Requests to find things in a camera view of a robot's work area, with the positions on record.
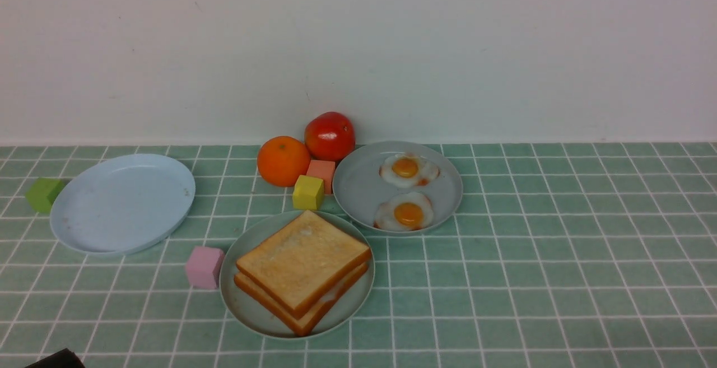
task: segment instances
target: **toasted bread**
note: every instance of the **toasted bread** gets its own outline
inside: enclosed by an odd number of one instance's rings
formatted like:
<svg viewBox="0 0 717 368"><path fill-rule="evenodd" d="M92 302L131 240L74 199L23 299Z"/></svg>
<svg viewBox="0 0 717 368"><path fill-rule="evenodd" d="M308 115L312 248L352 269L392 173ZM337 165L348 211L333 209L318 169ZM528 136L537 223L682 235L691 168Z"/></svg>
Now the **toasted bread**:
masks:
<svg viewBox="0 0 717 368"><path fill-rule="evenodd" d="M321 297L309 311L301 317L301 319L294 319L289 312L284 309L279 302L275 301L269 294L266 293L261 287L257 286L252 279L248 278L242 273L237 273L234 276L234 283L242 291L246 292L255 299L259 304L262 304L266 309L269 310L274 316L284 322L289 329L291 329L297 336L306 336L310 334L314 327L321 321L321 319L330 311L334 304L340 299L343 294L348 291L361 276L368 271L369 265L363 263L357 268L350 271L342 280L334 286L325 296Z"/></svg>
<svg viewBox="0 0 717 368"><path fill-rule="evenodd" d="M236 268L294 319L301 319L352 269L371 259L371 248L311 211L236 261Z"/></svg>

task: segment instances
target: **yellow cube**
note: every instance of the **yellow cube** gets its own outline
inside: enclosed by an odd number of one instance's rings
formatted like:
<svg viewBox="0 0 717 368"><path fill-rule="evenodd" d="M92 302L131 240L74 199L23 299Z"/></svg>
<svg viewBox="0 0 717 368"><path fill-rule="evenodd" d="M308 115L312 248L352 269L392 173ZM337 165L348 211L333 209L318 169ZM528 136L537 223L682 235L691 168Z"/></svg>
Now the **yellow cube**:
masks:
<svg viewBox="0 0 717 368"><path fill-rule="evenodd" d="M294 185L295 209L316 210L323 202L323 179L301 175Z"/></svg>

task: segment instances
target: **fried egg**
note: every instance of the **fried egg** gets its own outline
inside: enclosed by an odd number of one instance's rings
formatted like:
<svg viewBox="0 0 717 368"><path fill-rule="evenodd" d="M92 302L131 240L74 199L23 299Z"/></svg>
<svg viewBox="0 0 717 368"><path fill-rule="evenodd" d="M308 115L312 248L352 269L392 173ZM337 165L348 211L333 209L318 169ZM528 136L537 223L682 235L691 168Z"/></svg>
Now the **fried egg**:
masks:
<svg viewBox="0 0 717 368"><path fill-rule="evenodd" d="M387 231L415 231L433 223L433 206L424 194L399 194L379 205L374 227Z"/></svg>
<svg viewBox="0 0 717 368"><path fill-rule="evenodd" d="M438 177L438 166L428 159L407 153L390 156L379 168L379 175L384 181L408 189L414 186L425 186Z"/></svg>

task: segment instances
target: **cube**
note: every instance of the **cube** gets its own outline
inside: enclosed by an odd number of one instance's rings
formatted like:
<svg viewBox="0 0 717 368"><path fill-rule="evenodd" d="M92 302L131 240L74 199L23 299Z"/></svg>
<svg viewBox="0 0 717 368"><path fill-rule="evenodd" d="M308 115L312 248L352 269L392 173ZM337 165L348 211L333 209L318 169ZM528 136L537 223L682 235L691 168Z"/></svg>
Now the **cube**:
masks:
<svg viewBox="0 0 717 368"><path fill-rule="evenodd" d="M38 178L25 193L25 199L36 212L49 214L64 185L65 182L60 179Z"/></svg>
<svg viewBox="0 0 717 368"><path fill-rule="evenodd" d="M336 162L312 159L309 164L309 169L306 171L306 176L323 179L324 194L331 194L331 182L333 181L333 172L335 169Z"/></svg>
<svg viewBox="0 0 717 368"><path fill-rule="evenodd" d="M216 289L220 283L220 269L224 256L221 249L195 246L184 266L189 284L208 290Z"/></svg>
<svg viewBox="0 0 717 368"><path fill-rule="evenodd" d="M294 208L318 209L323 202L323 192L323 179L301 175L294 185Z"/></svg>

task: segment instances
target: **black object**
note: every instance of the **black object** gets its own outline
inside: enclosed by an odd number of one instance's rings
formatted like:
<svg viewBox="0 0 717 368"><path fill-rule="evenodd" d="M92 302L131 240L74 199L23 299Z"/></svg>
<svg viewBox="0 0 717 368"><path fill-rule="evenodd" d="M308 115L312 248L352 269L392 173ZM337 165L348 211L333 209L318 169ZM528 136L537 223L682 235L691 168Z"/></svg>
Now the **black object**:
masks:
<svg viewBox="0 0 717 368"><path fill-rule="evenodd" d="M65 348L25 368L85 368L85 366L75 353Z"/></svg>

